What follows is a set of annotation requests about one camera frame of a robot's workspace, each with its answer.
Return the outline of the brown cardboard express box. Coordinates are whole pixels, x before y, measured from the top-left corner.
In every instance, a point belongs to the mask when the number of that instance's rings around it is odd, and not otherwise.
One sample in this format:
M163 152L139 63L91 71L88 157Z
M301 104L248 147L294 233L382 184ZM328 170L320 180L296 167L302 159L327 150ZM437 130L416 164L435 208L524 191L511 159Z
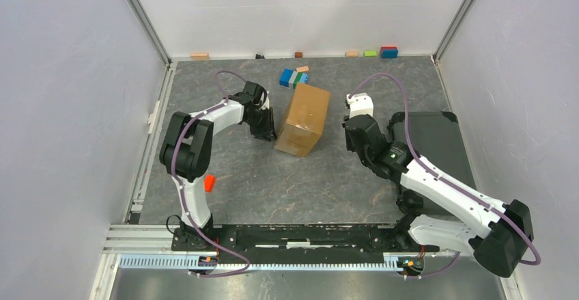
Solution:
M323 135L330 92L300 83L286 107L274 148L298 157L307 156Z

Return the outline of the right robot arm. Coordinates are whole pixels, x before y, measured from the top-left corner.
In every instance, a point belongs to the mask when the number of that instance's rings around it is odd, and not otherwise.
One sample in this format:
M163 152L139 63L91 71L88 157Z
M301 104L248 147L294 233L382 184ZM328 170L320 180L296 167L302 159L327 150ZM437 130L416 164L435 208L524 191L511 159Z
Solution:
M432 200L456 218L413 217L394 233L398 248L433 245L468 254L499 277L510 277L519 264L541 264L527 205L486 196L436 167L410 144L388 141L369 114L345 117L343 128L347 150L377 177Z

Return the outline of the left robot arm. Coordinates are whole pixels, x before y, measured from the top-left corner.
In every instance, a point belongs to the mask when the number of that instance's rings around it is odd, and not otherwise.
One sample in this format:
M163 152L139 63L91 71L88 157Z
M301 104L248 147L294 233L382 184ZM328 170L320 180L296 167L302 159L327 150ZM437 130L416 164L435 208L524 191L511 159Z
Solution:
M264 87L247 81L241 92L227 95L207 109L174 113L160 149L159 161L178 190L180 229L188 234L190 244L201 251L214 243L212 213L206 201L206 193L213 185L207 174L213 138L237 124L247 124L256 139L277 138L269 93Z

